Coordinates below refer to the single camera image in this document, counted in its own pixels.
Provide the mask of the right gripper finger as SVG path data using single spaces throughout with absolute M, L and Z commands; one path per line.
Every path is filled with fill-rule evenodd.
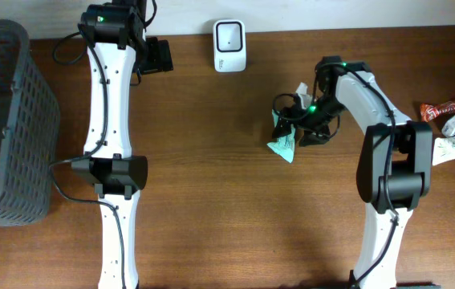
M 283 118 L 277 118 L 274 124 L 274 130 L 272 132 L 272 138 L 278 139 L 285 136 L 294 136 L 295 127 L 289 120 Z
M 322 126 L 316 130 L 303 129 L 303 136 L 299 140 L 300 147 L 310 145 L 324 145 L 331 138 L 330 129 L 327 126 Z

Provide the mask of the teal snack packet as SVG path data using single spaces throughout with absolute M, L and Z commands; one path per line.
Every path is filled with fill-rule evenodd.
M 279 118 L 275 112 L 272 112 L 274 127 L 275 128 L 284 128 L 284 132 L 287 132 L 285 136 L 279 136 L 276 140 L 267 143 L 267 147 L 282 159 L 288 163 L 292 163 L 295 155 L 295 127 L 291 124 L 284 123 L 281 125 L 279 123 Z

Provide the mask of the orange-brown chocolate bar wrapper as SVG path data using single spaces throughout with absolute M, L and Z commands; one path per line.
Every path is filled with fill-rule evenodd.
M 443 104 L 421 104 L 420 116 L 424 122 L 436 119 L 438 116 L 455 113 L 455 100 L 449 100 Z

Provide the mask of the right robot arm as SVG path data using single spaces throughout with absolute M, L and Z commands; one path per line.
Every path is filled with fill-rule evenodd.
M 311 92 L 295 92 L 291 106 L 272 107 L 272 137 L 303 131 L 299 146 L 325 145 L 333 120 L 349 112 L 364 141 L 356 187 L 365 204 L 363 242 L 347 288 L 396 288 L 396 264 L 405 227 L 431 185 L 433 130 L 401 112 L 363 61 L 324 56 Z

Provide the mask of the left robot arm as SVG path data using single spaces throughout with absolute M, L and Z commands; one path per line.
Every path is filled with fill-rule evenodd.
M 148 37 L 148 1 L 90 5 L 78 24 L 91 69 L 91 108 L 83 155 L 71 163 L 100 208 L 100 288 L 137 288 L 136 211 L 148 178 L 148 159 L 132 152 L 128 118 L 133 78 L 171 71 L 165 40 Z

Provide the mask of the white barcode scanner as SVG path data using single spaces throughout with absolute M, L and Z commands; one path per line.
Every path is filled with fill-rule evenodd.
M 246 28 L 241 20 L 221 19 L 213 25 L 214 68 L 220 73 L 246 69 Z

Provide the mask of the grey plastic mesh basket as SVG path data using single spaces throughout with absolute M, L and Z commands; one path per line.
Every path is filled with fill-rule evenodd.
M 0 227 L 47 216 L 60 110 L 18 23 L 0 20 Z

